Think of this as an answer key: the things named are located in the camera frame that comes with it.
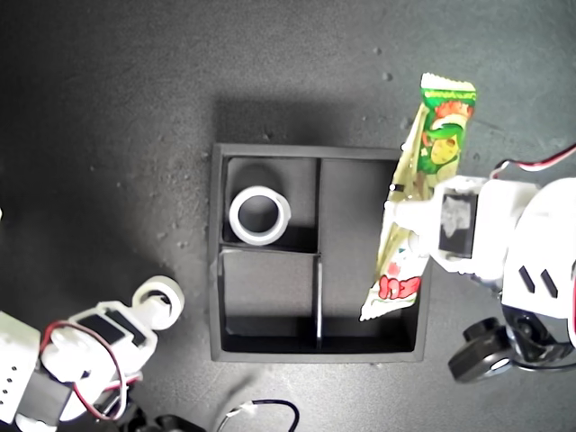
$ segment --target white tape roll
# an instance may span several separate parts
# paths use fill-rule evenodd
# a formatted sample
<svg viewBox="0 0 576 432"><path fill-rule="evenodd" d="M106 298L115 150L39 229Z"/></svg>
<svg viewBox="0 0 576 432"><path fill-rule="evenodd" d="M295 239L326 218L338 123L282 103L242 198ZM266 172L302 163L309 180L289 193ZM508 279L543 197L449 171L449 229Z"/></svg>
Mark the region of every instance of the white tape roll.
<svg viewBox="0 0 576 432"><path fill-rule="evenodd" d="M239 214L242 204L255 196L264 196L265 198L270 199L274 204L276 204L276 208L278 209L278 218L273 227L267 231L254 232L240 223ZM286 201L286 199L278 192L265 186L251 186L244 189L236 195L232 201L229 212L229 222L234 234L236 234L240 240L254 246L269 245L270 243L277 241L286 231L288 221L291 217L292 213L288 201Z"/></svg>

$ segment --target candy bar wrapper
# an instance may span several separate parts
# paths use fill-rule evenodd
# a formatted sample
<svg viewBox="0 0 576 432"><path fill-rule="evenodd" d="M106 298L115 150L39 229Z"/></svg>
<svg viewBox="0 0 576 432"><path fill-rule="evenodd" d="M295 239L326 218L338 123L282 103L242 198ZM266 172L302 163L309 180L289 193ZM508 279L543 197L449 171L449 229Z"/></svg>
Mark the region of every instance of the candy bar wrapper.
<svg viewBox="0 0 576 432"><path fill-rule="evenodd" d="M424 74L420 87L423 103L401 147L388 194L392 202L428 200L436 184L455 176L464 151L466 123L476 103L476 89L470 83ZM428 254L418 251L418 237L398 227L384 212L375 282L360 320L414 304L427 262Z"/></svg>

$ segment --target cable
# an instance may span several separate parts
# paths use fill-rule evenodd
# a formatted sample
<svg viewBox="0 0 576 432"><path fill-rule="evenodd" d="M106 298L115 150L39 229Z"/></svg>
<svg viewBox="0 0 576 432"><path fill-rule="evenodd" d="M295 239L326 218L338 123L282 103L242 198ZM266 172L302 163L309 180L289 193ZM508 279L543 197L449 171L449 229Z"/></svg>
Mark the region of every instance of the cable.
<svg viewBox="0 0 576 432"><path fill-rule="evenodd" d="M282 400L282 399L251 400L249 402L244 402L238 405L237 407L231 409L228 412L228 414L226 414L226 416L224 416L224 418L222 419L222 422L218 426L217 432L221 432L222 430L224 430L226 423L228 423L228 420L230 420L231 417L234 417L243 410L249 410L249 407L251 405L284 405L286 407L291 408L292 411L294 411L294 421L292 422L292 425L288 429L288 432L294 432L296 430L296 427L298 426L298 423L300 422L300 411L298 410L296 405L289 402L288 400Z"/></svg>
<svg viewBox="0 0 576 432"><path fill-rule="evenodd" d="M144 375L142 375L142 372L138 372L133 376L127 376L126 383L128 385L132 385L134 383L137 383L138 381L142 381L143 379ZM120 389L121 386L122 384L120 383L120 380L112 381L108 384L108 386L104 389L104 391L109 392L110 390L118 390Z"/></svg>
<svg viewBox="0 0 576 432"><path fill-rule="evenodd" d="M118 374L120 385L120 407L118 408L118 411L116 411L116 414L114 414L112 417L108 417L105 416L102 412L99 412L91 403L89 403L86 399L84 399L76 383L74 383L73 390L78 399L80 400L80 402L82 402L82 405L84 405L84 407L86 408L86 410L97 419L104 421L120 419L124 415L124 411L126 410L126 406L128 404L128 382L126 379L126 374L120 367L120 363L118 362L118 359L116 358L116 355L114 354L112 347L98 333L96 333L95 331L93 331L88 327L84 327L81 326L80 324L70 321L55 321L49 324L46 327L46 330L44 330L44 337L40 343L40 354L42 354L44 349L46 349L46 347L50 343L50 337L52 335L52 332L55 329L61 329L61 328L71 328L87 334L91 338L95 339L96 342L98 342L100 345L102 345L102 347L110 355L110 358L112 359L112 362L116 367L116 372Z"/></svg>
<svg viewBox="0 0 576 432"><path fill-rule="evenodd" d="M565 148L559 153L556 153L553 156L547 157L544 160L538 162L523 162L520 160L514 159L504 159L499 162L492 172L490 173L490 179L498 178L498 175L506 169L506 167L510 164L516 165L517 167L530 172L537 172L537 171L544 171L549 167L553 167L558 162L565 160L568 156L574 154L576 152L576 143L572 144L568 148Z"/></svg>

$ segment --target black box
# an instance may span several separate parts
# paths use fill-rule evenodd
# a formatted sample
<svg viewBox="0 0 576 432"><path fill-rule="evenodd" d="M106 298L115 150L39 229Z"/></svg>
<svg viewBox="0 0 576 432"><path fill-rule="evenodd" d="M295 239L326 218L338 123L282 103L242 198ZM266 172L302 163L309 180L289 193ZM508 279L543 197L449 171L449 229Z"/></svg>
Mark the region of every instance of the black box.
<svg viewBox="0 0 576 432"><path fill-rule="evenodd" d="M400 152L216 144L209 228L211 354L216 361L414 362L423 357L429 270L413 306L358 317L374 282L383 203ZM228 222L241 190L290 203L274 244L250 246Z"/></svg>

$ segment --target rectangular slot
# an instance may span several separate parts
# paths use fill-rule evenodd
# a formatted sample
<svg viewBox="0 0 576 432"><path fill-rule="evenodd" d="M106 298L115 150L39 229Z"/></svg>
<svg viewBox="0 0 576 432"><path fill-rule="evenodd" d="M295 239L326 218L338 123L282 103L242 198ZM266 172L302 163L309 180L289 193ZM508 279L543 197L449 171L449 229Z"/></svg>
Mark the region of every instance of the rectangular slot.
<svg viewBox="0 0 576 432"><path fill-rule="evenodd" d="M542 277L542 280L544 281L544 285L546 285L546 288L548 288L548 292L550 293L550 295L553 298L557 299L558 298L558 288L556 288L556 284L552 280L552 277L550 277L548 270L544 270L540 274L540 277Z"/></svg>
<svg viewBox="0 0 576 432"><path fill-rule="evenodd" d="M391 160L325 159L320 188L323 266L322 353L392 353L414 349L419 301L360 322L374 282L383 203L396 167Z"/></svg>
<svg viewBox="0 0 576 432"><path fill-rule="evenodd" d="M286 232L268 248L316 253L318 160L310 157L231 157L226 161L222 242L246 245L230 226L230 204L234 197L247 187L263 185L284 196L292 213ZM274 215L271 214L269 220L265 220L261 225L267 226L266 222L269 224L273 218Z"/></svg>
<svg viewBox="0 0 576 432"><path fill-rule="evenodd" d="M518 270L518 272L520 273L520 277L524 281L524 285L526 286L526 288L532 294L534 294L534 292L536 291L536 286L534 285L534 281L530 277L530 274L528 274L528 271L526 270L526 268L522 265L520 267L520 269Z"/></svg>
<svg viewBox="0 0 576 432"><path fill-rule="evenodd" d="M222 258L222 348L311 352L315 256L234 250Z"/></svg>

